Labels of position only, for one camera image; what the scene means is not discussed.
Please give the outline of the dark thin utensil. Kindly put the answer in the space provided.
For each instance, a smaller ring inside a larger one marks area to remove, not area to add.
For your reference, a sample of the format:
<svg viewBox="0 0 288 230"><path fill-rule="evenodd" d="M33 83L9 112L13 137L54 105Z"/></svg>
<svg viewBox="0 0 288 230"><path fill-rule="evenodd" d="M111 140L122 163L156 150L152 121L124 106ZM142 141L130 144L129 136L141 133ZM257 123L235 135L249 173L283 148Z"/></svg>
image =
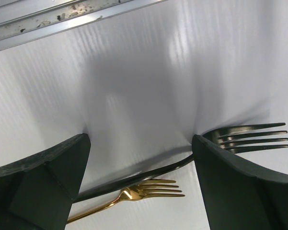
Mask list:
<svg viewBox="0 0 288 230"><path fill-rule="evenodd" d="M241 125L241 126L226 126L220 127L203 134L203 137L213 142L220 148L231 152L233 154L261 151L261 150L273 150L288 148L288 141L286 137L276 137L279 135L287 134L286 130L276 131L261 131L262 129L275 128L284 126L285 123L268 123L268 124L256 124L256 125ZM139 182L155 178L157 176L175 171L184 167L194 160L194 155L186 157L185 159L176 163L160 167L147 172L142 172L137 175L133 175L124 179L108 182L99 185L95 188L88 189L79 193L78 197L73 203L78 203L84 200L92 199L95 197L103 196L108 193L115 192L122 188L132 186Z"/></svg>

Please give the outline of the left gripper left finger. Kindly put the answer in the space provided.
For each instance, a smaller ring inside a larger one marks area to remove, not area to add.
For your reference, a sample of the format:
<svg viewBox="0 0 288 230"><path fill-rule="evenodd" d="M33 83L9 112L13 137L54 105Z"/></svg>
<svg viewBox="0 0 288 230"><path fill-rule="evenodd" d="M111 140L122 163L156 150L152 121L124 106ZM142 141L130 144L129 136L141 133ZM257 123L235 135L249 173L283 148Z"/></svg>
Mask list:
<svg viewBox="0 0 288 230"><path fill-rule="evenodd" d="M91 141L77 134L0 167L0 230L63 230L83 180Z"/></svg>

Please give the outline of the gold fork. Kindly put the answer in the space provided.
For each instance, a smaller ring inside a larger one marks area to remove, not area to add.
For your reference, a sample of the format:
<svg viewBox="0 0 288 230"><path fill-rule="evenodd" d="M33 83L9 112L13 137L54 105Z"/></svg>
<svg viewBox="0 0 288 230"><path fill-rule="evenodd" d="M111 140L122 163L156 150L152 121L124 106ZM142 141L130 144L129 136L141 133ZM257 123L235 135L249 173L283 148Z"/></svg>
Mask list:
<svg viewBox="0 0 288 230"><path fill-rule="evenodd" d="M140 201L147 198L157 197L184 197L175 180L149 179L139 184L132 185L120 190L117 198L99 207L86 210L82 213L69 217L67 224L73 223L92 214L104 211L123 201Z"/></svg>

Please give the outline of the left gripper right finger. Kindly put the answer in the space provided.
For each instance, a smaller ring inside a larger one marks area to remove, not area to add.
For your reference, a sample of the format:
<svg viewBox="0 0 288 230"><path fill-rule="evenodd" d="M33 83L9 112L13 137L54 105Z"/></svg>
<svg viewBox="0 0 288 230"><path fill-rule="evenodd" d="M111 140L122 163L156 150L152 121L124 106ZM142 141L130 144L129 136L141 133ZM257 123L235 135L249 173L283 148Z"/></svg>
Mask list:
<svg viewBox="0 0 288 230"><path fill-rule="evenodd" d="M192 151L212 230L288 230L288 174L221 149L200 135Z"/></svg>

